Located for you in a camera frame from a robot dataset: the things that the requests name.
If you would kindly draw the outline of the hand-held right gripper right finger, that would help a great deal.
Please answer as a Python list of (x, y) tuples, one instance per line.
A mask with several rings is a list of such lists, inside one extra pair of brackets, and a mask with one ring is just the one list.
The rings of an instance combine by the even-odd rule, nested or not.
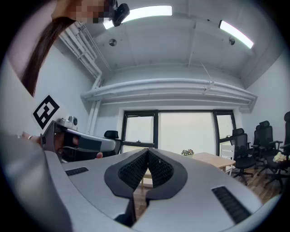
[[(280, 200), (277, 195), (263, 204), (253, 191), (219, 168), (172, 152), (159, 152), (181, 163), (188, 179), (172, 198), (151, 201), (133, 225), (135, 231), (253, 232)], [(213, 193), (218, 187), (225, 187), (248, 210), (249, 217), (235, 223)]]

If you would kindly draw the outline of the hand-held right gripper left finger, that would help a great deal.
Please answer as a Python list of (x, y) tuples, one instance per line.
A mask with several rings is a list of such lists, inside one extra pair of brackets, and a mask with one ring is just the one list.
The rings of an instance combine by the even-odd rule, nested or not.
[(147, 232), (149, 220), (142, 216), (129, 226), (121, 221), (133, 220), (133, 190), (118, 172), (106, 174), (109, 167), (124, 165), (145, 154), (137, 149), (107, 158), (61, 163), (58, 156), (45, 152), (49, 173), (64, 204), (74, 232)]

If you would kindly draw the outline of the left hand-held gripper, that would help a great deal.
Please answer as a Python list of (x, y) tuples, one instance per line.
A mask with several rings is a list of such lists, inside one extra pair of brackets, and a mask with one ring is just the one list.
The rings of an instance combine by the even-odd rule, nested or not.
[(40, 144), (44, 151), (51, 151), (60, 160), (69, 161), (78, 149), (112, 151), (116, 142), (111, 139), (87, 135), (77, 131), (77, 118), (70, 115), (62, 104), (51, 95), (37, 104), (31, 114), (40, 131)]

